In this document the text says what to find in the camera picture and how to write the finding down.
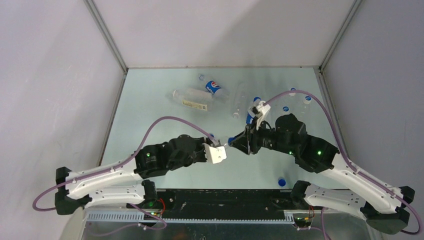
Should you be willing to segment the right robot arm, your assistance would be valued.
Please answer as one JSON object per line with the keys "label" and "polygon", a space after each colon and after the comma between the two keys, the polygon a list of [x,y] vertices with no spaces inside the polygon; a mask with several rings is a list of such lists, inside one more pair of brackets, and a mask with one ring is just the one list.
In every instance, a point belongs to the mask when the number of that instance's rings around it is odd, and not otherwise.
{"label": "right robot arm", "polygon": [[362,219],[388,235],[402,232],[409,223],[406,206],[414,199],[412,188],[393,187],[366,176],[360,167],[345,160],[336,146],[309,135],[306,125],[293,114],[280,116],[273,128],[267,122],[259,126],[248,124],[228,143],[247,155],[254,155],[262,148],[291,155],[303,170],[344,185],[343,190],[334,190],[297,181],[290,193],[291,204],[297,209],[308,206],[334,209]]}

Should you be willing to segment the blue label pepsi bottle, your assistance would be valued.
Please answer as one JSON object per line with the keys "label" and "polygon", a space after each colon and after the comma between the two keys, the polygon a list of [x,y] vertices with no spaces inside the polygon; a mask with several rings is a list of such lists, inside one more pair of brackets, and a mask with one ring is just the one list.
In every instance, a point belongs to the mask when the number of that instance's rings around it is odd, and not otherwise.
{"label": "blue label pepsi bottle", "polygon": [[247,109],[247,117],[246,117],[246,124],[252,124],[253,120],[256,116],[256,114],[253,112],[253,107],[255,107],[262,99],[258,96],[256,96],[252,103],[249,105],[248,109]]}

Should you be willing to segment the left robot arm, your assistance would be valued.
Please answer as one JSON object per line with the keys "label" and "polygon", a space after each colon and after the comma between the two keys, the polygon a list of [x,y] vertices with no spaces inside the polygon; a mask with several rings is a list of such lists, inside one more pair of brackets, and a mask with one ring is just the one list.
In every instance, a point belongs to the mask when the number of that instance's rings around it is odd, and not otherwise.
{"label": "left robot arm", "polygon": [[62,186],[54,195],[58,215],[71,215],[78,208],[101,204],[142,204],[153,208],[158,194],[149,178],[208,161],[206,147],[216,147],[207,137],[183,134],[163,143],[144,146],[129,162],[118,161],[83,171],[67,167],[56,170],[55,180]]}

